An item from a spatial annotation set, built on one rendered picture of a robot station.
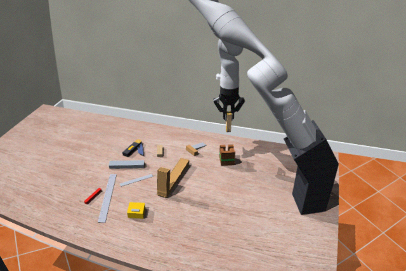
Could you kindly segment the brown wooden block with green band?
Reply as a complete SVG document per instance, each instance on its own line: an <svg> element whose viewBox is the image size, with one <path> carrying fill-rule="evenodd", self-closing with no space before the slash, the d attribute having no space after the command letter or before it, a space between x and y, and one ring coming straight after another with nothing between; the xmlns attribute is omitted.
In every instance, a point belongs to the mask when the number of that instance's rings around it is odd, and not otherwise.
<svg viewBox="0 0 406 271"><path fill-rule="evenodd" d="M228 145L228 151L225 145L219 146L219 159L221 166L235 165L235 150L233 145Z"/></svg>

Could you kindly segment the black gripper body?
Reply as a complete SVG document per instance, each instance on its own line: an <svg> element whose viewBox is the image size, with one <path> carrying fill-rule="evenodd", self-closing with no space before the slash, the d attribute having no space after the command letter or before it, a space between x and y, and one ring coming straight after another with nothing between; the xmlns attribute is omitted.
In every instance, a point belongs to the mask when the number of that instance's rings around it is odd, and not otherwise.
<svg viewBox="0 0 406 271"><path fill-rule="evenodd" d="M234 98L235 103L239 100L239 87L235 89L225 89L220 86L219 99L225 104L225 98L228 99L228 105L232 105L232 98Z"/></svg>

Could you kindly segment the grey rectangular bar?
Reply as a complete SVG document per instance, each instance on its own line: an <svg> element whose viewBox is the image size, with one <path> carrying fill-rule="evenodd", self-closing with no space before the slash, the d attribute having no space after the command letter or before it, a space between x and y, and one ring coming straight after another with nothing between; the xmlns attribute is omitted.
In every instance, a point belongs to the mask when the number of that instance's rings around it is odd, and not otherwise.
<svg viewBox="0 0 406 271"><path fill-rule="evenodd" d="M110 161L109 169L144 168L145 161Z"/></svg>

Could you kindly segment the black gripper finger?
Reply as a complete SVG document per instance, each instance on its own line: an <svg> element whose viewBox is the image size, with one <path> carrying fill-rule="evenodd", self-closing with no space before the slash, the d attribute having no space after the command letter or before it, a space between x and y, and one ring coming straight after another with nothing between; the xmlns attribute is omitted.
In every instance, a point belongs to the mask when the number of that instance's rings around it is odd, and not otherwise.
<svg viewBox="0 0 406 271"><path fill-rule="evenodd" d="M238 112L240 110L240 108L243 106L244 102L245 102L244 98L240 97L239 98L239 103L235 107L235 100L234 100L234 98L232 98L232 105L231 105L232 119L234 119L234 113Z"/></svg>
<svg viewBox="0 0 406 271"><path fill-rule="evenodd" d="M226 121L226 117L227 117L227 106L228 106L228 99L225 98L225 104L223 105L223 108L221 108L220 104L219 104L219 97L218 98L214 98L213 99L215 106L218 108L218 110L220 112L223 112L223 119Z"/></svg>

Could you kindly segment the yellow box with grey clip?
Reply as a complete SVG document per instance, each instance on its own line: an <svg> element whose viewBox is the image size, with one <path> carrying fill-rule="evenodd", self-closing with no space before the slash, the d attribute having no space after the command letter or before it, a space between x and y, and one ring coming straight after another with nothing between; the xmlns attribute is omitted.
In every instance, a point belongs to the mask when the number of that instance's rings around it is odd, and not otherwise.
<svg viewBox="0 0 406 271"><path fill-rule="evenodd" d="M145 203L130 202L127 214L128 218L143 219L145 214Z"/></svg>

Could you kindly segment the red rectangular bar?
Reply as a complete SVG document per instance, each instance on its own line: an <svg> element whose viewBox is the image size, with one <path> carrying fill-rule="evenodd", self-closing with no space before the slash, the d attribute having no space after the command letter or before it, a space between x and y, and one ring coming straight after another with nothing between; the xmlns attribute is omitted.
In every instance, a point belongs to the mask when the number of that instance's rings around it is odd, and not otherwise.
<svg viewBox="0 0 406 271"><path fill-rule="evenodd" d="M85 204L88 204L93 198L95 198L100 192L102 191L101 188L98 188L93 194L91 194L85 201Z"/></svg>

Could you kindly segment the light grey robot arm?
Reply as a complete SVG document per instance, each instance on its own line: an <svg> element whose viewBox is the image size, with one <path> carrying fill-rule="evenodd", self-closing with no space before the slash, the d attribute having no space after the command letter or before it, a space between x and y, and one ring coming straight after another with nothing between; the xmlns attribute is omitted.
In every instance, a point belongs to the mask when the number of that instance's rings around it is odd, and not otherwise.
<svg viewBox="0 0 406 271"><path fill-rule="evenodd" d="M189 0L207 20L219 38L218 51L221 74L216 75L225 89L239 87L239 62L235 58L246 48L262 58L248 70L247 76L262 96L288 139L296 149L303 149L316 141L316 129L289 88L275 89L288 75L284 66L254 35L235 10L218 0ZM214 30L213 30L214 29Z"/></svg>

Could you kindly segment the small tan wooden block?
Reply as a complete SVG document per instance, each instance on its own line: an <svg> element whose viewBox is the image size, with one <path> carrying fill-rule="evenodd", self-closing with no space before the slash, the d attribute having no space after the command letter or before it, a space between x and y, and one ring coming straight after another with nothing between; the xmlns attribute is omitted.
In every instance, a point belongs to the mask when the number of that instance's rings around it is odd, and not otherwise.
<svg viewBox="0 0 406 271"><path fill-rule="evenodd" d="M157 157L162 157L162 145L157 146Z"/></svg>

